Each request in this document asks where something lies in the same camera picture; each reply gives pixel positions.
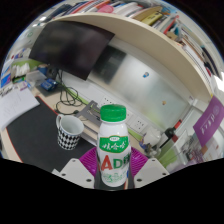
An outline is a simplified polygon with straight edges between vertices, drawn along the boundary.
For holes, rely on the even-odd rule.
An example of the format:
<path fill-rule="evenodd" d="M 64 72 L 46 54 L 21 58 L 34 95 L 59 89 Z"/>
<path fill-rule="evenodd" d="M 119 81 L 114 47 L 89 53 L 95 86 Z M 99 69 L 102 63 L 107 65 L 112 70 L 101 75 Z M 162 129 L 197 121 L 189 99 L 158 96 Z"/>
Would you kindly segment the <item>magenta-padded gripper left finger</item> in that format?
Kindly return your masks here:
<path fill-rule="evenodd" d="M 52 173 L 78 186 L 93 189 L 97 171 L 97 149 L 92 148 L 79 159 L 70 159 L 61 171 L 54 169 Z"/>

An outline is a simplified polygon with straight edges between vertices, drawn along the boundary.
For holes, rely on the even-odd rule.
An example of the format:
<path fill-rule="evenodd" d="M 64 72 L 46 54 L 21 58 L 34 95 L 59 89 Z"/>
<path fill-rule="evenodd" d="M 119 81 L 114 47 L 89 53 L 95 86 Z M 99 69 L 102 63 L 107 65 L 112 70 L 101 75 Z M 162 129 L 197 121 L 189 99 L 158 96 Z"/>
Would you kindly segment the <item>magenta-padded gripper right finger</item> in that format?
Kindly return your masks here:
<path fill-rule="evenodd" d="M 169 175 L 169 172 L 156 159 L 148 159 L 135 148 L 131 148 L 127 188 L 134 189 L 146 186 Z"/>

